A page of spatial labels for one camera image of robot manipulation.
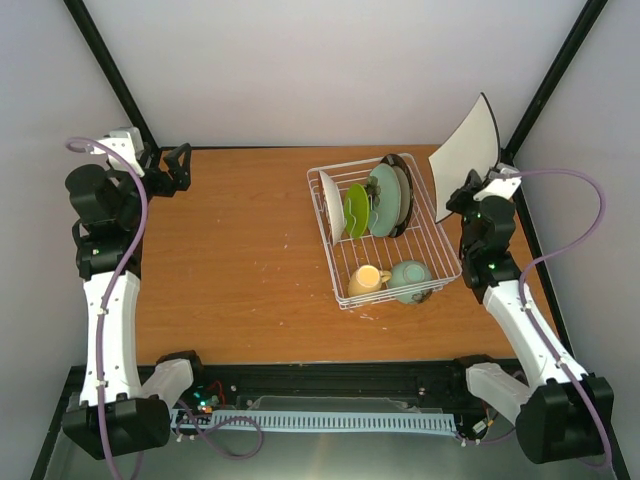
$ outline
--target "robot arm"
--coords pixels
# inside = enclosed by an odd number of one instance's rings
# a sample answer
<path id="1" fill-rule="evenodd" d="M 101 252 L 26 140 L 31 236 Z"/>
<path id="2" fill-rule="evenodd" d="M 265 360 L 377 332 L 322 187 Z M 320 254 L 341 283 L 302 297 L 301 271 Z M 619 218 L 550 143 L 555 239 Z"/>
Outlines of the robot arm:
<path id="1" fill-rule="evenodd" d="M 497 320 L 527 377 L 525 385 L 491 362 L 466 370 L 471 394 L 492 405 L 516 427 L 520 446 L 534 463 L 600 454 L 602 443 L 584 403 L 532 325 L 523 304 L 560 353 L 566 368 L 580 380 L 608 427 L 613 391 L 604 378 L 588 375 L 566 351 L 536 306 L 525 285 L 520 299 L 520 270 L 508 252 L 515 231 L 515 206 L 509 201 L 520 185 L 517 179 L 497 178 L 517 172 L 498 164 L 486 180 L 471 171 L 447 209 L 462 216 L 460 259 L 462 275 L 479 303 Z"/>
<path id="2" fill-rule="evenodd" d="M 188 144 L 164 157 L 168 171 L 162 171 L 148 165 L 149 148 L 142 143 L 136 128 L 115 130 L 99 142 L 131 165 L 142 179 L 148 200 L 154 195 L 171 197 L 190 186 Z M 105 152 L 92 148 L 90 153 Z M 96 324 L 102 296 L 138 230 L 141 210 L 132 179 L 127 172 L 122 173 L 126 169 L 111 156 L 108 164 L 110 169 L 106 171 L 99 165 L 79 167 L 65 182 L 71 204 L 80 217 L 72 232 L 77 246 L 76 264 L 84 279 L 89 338 L 80 405 L 65 413 L 63 430 L 96 459 L 104 458 L 97 415 Z M 169 411 L 202 368 L 195 352 L 172 354 L 158 360 L 153 375 L 141 384 L 135 349 L 141 259 L 140 244 L 116 281 L 104 321 L 105 410 L 114 456 L 165 445 L 170 435 Z"/>

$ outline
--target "wire dish rack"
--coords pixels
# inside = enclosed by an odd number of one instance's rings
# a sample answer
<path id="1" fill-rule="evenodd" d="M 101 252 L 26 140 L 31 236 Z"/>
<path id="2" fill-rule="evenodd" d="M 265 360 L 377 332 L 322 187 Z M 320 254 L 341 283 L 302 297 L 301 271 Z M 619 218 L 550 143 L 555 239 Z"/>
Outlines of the wire dish rack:
<path id="1" fill-rule="evenodd" d="M 335 246 L 331 242 L 331 229 L 319 172 L 325 172 L 338 185 L 344 203 L 344 196 L 349 186 L 353 183 L 366 185 L 369 173 L 380 163 L 382 157 L 312 168 L 307 172 L 313 208 L 331 272 L 333 291 L 341 309 L 387 302 L 394 300 L 398 295 L 436 292 L 460 276 L 462 271 L 458 257 L 442 226 L 436 225 L 434 221 L 435 209 L 416 160 L 408 153 L 402 153 L 400 156 L 411 171 L 414 203 L 409 226 L 397 238 L 374 237 L 367 231 L 361 238 L 354 240 L 345 232 Z M 404 287 L 383 286 L 378 292 L 349 298 L 347 294 L 349 279 L 362 265 L 391 270 L 394 265 L 406 260 L 417 260 L 427 265 L 433 279 Z"/>

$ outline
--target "plate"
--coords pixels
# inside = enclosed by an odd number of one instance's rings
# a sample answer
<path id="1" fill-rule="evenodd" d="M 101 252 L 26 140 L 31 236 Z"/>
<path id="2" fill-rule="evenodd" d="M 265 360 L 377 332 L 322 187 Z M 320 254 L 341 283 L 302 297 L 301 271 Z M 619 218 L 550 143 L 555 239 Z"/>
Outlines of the plate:
<path id="1" fill-rule="evenodd" d="M 351 238 L 360 238 L 369 223 L 369 197 L 362 185 L 354 183 L 344 197 L 344 218 Z"/>
<path id="2" fill-rule="evenodd" d="M 481 94 L 456 131 L 429 157 L 436 187 L 436 222 L 451 214 L 447 202 L 464 186 L 469 171 L 475 170 L 484 180 L 499 155 L 498 126 L 487 98 Z"/>
<path id="3" fill-rule="evenodd" d="M 374 237 L 386 237 L 396 226 L 400 213 L 400 183 L 396 172 L 381 163 L 371 170 L 366 190 L 371 205 L 369 231 Z"/>
<path id="4" fill-rule="evenodd" d="M 329 217 L 329 228 L 331 229 L 331 243 L 336 245 L 344 232 L 345 221 L 342 214 L 342 200 L 340 200 L 340 190 L 331 177 L 320 171 L 322 190 L 327 203 L 327 216 Z"/>
<path id="5" fill-rule="evenodd" d="M 400 213 L 396 226 L 391 230 L 389 236 L 392 238 L 399 237 L 409 226 L 411 215 L 413 213 L 413 181 L 411 180 L 411 170 L 400 155 L 390 153 L 382 159 L 385 163 L 393 168 L 398 177 L 400 184 Z"/>

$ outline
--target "cup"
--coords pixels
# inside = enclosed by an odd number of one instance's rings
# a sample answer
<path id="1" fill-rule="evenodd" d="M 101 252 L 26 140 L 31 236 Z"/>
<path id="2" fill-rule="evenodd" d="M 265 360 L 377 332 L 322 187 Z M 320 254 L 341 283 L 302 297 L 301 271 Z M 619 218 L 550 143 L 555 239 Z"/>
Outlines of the cup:
<path id="1" fill-rule="evenodd" d="M 392 279 L 387 284 L 388 288 L 401 288 L 409 285 L 417 285 L 433 280 L 433 275 L 424 263 L 409 260 L 398 263 L 391 269 Z M 432 289 L 425 288 L 417 292 L 408 292 L 396 295 L 395 299 L 407 305 L 416 305 L 429 298 Z"/>
<path id="2" fill-rule="evenodd" d="M 373 265 L 363 265 L 351 275 L 347 291 L 350 297 L 377 292 L 390 279 L 391 272 L 378 270 Z"/>

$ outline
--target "orange wooden surface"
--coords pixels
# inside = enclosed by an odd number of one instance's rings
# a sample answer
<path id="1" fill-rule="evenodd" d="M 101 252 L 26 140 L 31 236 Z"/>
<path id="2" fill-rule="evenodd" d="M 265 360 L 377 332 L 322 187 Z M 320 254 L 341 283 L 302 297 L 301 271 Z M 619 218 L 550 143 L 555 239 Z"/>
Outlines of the orange wooden surface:
<path id="1" fill-rule="evenodd" d="M 195 150 L 189 191 L 150 205 L 136 316 L 138 362 L 185 349 L 208 364 L 513 356 L 461 278 L 416 306 L 392 301 L 350 313 L 334 298 L 307 170 L 408 152 L 430 186 L 427 158 L 434 150 Z M 459 219 L 450 217 L 444 228 L 457 249 Z M 531 260 L 520 228 L 511 252 L 521 268 Z M 550 319 L 535 274 L 530 284 Z"/>

